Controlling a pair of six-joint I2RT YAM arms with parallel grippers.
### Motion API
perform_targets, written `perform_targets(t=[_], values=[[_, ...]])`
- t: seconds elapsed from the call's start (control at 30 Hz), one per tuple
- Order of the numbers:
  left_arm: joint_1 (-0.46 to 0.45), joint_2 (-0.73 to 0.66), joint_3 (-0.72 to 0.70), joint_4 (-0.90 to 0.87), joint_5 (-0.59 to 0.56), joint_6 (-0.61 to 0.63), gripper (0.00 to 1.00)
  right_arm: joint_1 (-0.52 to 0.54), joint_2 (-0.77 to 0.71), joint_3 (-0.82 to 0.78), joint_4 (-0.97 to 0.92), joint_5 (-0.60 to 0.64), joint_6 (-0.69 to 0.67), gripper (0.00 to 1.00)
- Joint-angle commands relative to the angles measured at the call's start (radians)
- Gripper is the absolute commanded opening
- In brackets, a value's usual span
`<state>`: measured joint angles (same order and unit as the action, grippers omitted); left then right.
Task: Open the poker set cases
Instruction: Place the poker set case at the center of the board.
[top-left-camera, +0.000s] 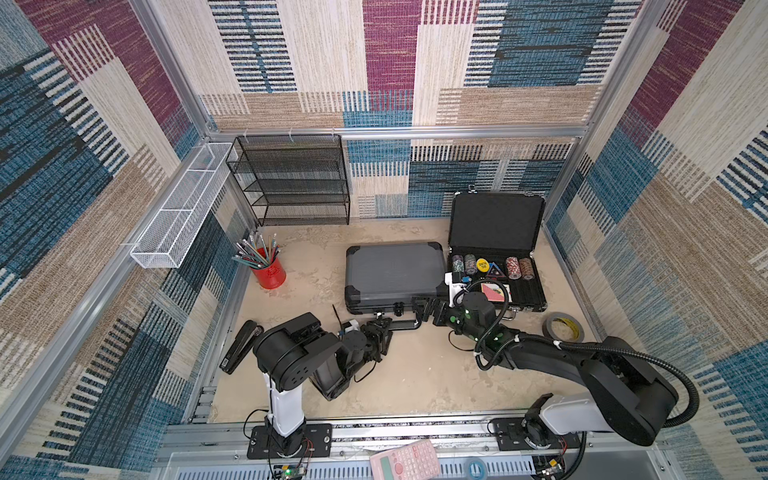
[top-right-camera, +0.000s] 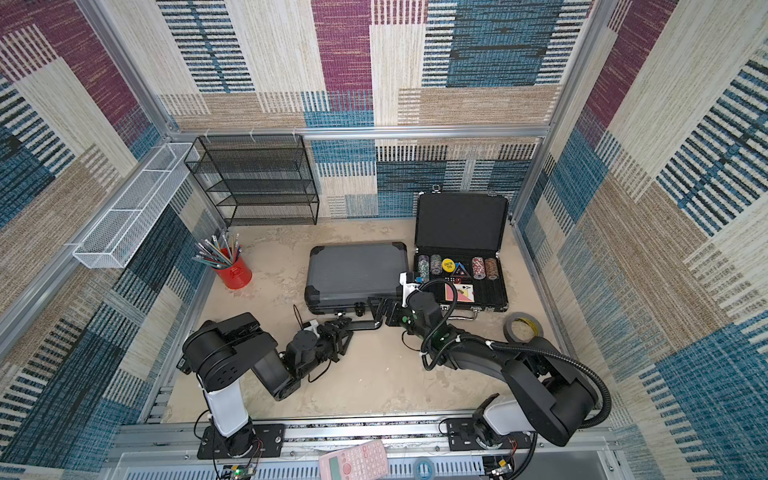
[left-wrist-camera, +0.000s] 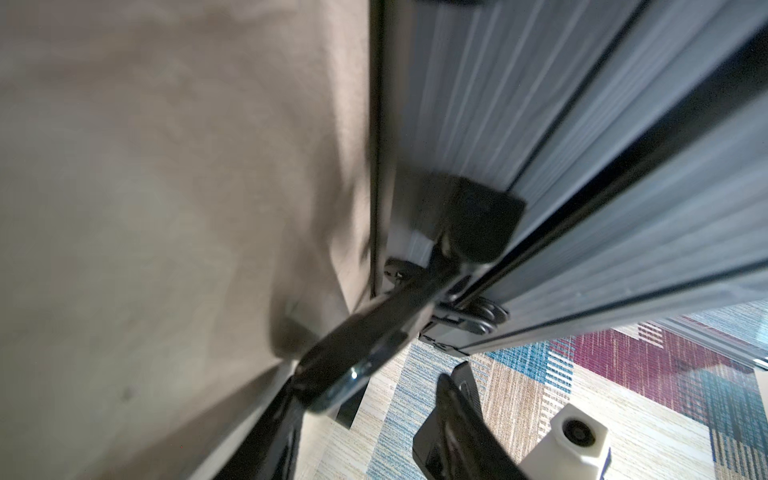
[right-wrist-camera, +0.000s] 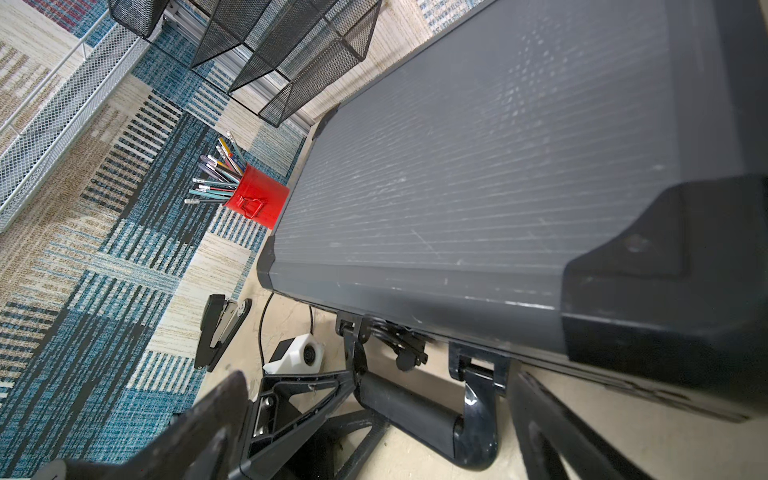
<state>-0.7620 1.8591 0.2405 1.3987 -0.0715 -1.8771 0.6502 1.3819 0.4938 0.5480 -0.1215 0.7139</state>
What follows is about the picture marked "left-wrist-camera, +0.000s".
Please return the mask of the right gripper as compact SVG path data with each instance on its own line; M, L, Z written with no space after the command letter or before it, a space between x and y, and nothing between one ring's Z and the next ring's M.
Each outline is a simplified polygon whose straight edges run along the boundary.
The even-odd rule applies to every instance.
M457 365L450 377L474 411L483 418L480 394L470 362ZM413 460L426 479L447 479L442 455L445 433L444 420L438 406L435 406L412 441Z

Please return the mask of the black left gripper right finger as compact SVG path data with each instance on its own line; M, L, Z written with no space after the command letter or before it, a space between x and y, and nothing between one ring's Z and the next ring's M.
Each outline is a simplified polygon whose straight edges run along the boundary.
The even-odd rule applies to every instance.
M447 374L438 377L436 406L447 479L527 479Z

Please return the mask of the grey poker set case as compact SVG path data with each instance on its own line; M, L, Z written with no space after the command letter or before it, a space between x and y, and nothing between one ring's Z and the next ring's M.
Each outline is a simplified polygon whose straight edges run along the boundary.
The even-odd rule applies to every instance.
M376 1L377 301L304 360L317 411L454 356L763 299L763 1Z

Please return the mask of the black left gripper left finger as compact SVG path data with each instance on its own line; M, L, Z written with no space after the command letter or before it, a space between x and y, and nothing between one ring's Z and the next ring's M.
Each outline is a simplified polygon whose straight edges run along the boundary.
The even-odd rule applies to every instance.
M290 377L214 478L294 479L304 415Z

